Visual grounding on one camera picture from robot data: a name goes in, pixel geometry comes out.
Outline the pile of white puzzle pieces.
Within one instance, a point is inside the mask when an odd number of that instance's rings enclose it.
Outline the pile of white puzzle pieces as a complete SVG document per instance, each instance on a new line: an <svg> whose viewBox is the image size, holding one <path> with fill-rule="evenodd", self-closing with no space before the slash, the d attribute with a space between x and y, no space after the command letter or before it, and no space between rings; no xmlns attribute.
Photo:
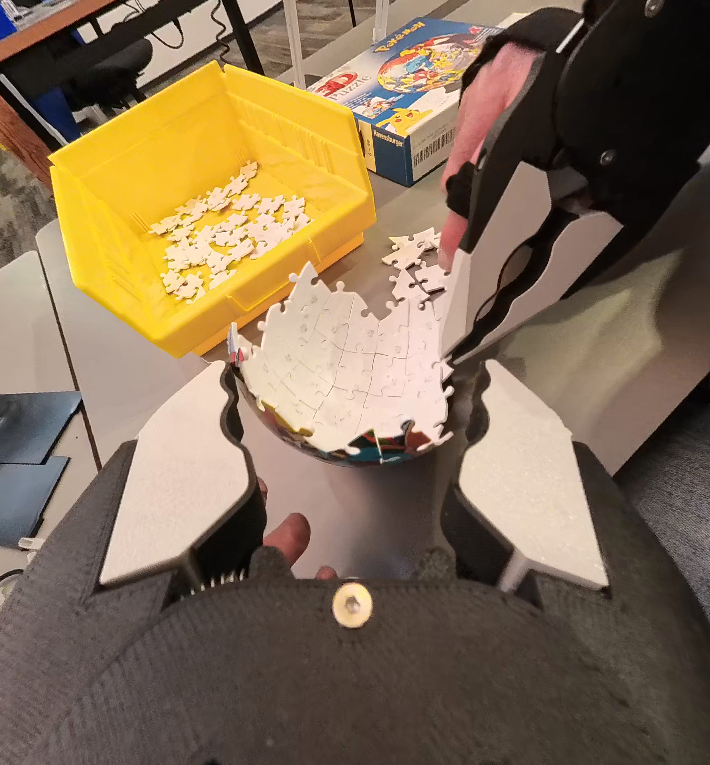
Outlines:
<svg viewBox="0 0 710 765"><path fill-rule="evenodd" d="M263 196L254 179L262 166L249 161L224 186L189 198L149 235L164 242L164 293L192 304L231 279L243 262L260 259L312 224L302 196Z"/></svg>

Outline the partly built puzzle ball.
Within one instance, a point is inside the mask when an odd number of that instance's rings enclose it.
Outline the partly built puzzle ball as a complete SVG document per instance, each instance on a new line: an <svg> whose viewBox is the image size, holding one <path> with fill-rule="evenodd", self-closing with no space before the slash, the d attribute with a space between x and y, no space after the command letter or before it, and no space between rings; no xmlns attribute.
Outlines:
<svg viewBox="0 0 710 765"><path fill-rule="evenodd" d="M258 323L253 343L229 329L236 381L264 425L289 445L339 464L399 464L449 441L453 370L439 353L439 294L386 302L328 287L311 263Z"/></svg>

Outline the wooden desk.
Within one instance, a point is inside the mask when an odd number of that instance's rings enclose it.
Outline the wooden desk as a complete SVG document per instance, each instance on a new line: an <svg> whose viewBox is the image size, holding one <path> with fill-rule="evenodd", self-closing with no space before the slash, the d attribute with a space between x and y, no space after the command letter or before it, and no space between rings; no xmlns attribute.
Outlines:
<svg viewBox="0 0 710 765"><path fill-rule="evenodd" d="M0 41L0 69L9 59L46 41L55 33L78 27L109 12L118 1L58 2L34 21L28 21L16 33ZM51 163L49 155L59 142L38 123L0 82L0 145L10 151L49 191Z"/></svg>

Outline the black desk leg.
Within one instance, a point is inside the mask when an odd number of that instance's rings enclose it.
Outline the black desk leg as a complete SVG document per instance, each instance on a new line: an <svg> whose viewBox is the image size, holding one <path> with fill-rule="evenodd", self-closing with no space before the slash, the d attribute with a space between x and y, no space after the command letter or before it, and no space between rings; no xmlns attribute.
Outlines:
<svg viewBox="0 0 710 765"><path fill-rule="evenodd" d="M238 1L221 1L232 28L233 36L249 71L264 76L264 67L251 37Z"/></svg>

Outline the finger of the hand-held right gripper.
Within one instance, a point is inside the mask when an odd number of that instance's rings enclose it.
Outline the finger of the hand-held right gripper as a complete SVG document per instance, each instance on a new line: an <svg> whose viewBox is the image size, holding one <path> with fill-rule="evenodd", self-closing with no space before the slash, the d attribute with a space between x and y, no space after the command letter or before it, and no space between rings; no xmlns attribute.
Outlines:
<svg viewBox="0 0 710 765"><path fill-rule="evenodd" d="M440 324L440 355L471 358L557 300L557 221L548 172L521 161L493 205L476 181L454 256Z"/></svg>
<svg viewBox="0 0 710 765"><path fill-rule="evenodd" d="M452 360L471 358L557 303L622 231L598 210L552 210L517 249L501 232L484 233L452 270Z"/></svg>

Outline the blue puzzle box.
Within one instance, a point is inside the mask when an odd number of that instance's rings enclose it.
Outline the blue puzzle box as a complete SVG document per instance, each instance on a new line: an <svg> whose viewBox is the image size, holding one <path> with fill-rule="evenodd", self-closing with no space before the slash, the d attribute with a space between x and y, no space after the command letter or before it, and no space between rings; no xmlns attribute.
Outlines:
<svg viewBox="0 0 710 765"><path fill-rule="evenodd" d="M502 31L417 17L307 90L352 112L370 171L413 186L449 158L462 76Z"/></svg>

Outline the black office chair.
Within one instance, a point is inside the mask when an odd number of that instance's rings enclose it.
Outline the black office chair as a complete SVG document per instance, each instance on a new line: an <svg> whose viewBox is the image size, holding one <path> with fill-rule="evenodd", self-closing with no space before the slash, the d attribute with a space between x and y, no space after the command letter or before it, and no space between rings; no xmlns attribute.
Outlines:
<svg viewBox="0 0 710 765"><path fill-rule="evenodd" d="M3 67L0 76L4 76L16 92L23 94L22 71L39 71L46 59L61 59L85 46L76 31L56 34L19 54L16 65ZM112 110L129 108L130 102L146 99L138 80L152 55L151 43L145 38L140 39L88 67L74 68L70 78L28 103L54 125L62 112L74 113L98 107L103 113L111 114Z"/></svg>

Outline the dark metal sheet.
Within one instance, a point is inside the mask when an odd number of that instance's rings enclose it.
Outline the dark metal sheet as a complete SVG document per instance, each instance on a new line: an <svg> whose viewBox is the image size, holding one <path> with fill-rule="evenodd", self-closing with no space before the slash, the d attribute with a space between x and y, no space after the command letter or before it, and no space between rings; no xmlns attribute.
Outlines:
<svg viewBox="0 0 710 765"><path fill-rule="evenodd" d="M0 464L0 547L17 549L33 536L69 461L52 455L42 464Z"/></svg>
<svg viewBox="0 0 710 765"><path fill-rule="evenodd" d="M44 464L81 401L76 391L0 394L0 464Z"/></svg>

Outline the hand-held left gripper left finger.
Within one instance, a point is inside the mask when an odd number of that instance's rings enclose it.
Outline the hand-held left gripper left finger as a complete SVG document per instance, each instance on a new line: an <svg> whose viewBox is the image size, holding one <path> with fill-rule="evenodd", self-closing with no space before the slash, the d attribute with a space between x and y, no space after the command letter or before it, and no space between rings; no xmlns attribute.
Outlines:
<svg viewBox="0 0 710 765"><path fill-rule="evenodd" d="M248 569L267 517L238 400L230 366L214 362L140 430L101 585L174 571L204 588Z"/></svg>

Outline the white thin pole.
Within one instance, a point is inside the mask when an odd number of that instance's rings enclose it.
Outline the white thin pole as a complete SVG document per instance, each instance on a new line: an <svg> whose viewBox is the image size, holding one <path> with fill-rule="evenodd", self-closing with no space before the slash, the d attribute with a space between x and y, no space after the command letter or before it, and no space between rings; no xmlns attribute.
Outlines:
<svg viewBox="0 0 710 765"><path fill-rule="evenodd" d="M296 88L306 90L297 2L293 0L283 0L283 6L291 55L292 82Z"/></svg>

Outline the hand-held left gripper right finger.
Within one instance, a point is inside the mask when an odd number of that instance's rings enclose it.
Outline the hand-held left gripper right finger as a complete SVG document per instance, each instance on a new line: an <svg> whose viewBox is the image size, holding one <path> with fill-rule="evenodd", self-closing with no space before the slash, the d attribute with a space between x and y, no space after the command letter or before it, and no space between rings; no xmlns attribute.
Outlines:
<svg viewBox="0 0 710 765"><path fill-rule="evenodd" d="M572 433L493 359L475 382L441 529L461 569L503 592L533 572L590 590L608 586Z"/></svg>

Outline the yellow plastic bin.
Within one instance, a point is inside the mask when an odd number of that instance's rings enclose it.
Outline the yellow plastic bin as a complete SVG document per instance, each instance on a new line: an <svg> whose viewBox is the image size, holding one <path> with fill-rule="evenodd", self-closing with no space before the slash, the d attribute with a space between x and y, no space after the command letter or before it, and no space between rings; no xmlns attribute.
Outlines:
<svg viewBox="0 0 710 765"><path fill-rule="evenodd" d="M73 284L174 358L202 355L229 325L286 297L306 263L322 273L376 222L369 173L346 107L215 62L50 157ZM305 199L311 223L187 305L160 279L167 243L149 233L189 198L258 162L247 194Z"/></svg>

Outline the person's right hand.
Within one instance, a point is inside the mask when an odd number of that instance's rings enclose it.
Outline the person's right hand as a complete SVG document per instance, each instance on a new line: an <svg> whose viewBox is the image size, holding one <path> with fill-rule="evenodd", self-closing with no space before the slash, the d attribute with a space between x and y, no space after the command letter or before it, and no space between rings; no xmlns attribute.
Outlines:
<svg viewBox="0 0 710 765"><path fill-rule="evenodd" d="M455 139L440 185L466 162L476 162L485 137L496 120L515 100L540 51L506 43L476 74L460 101Z"/></svg>

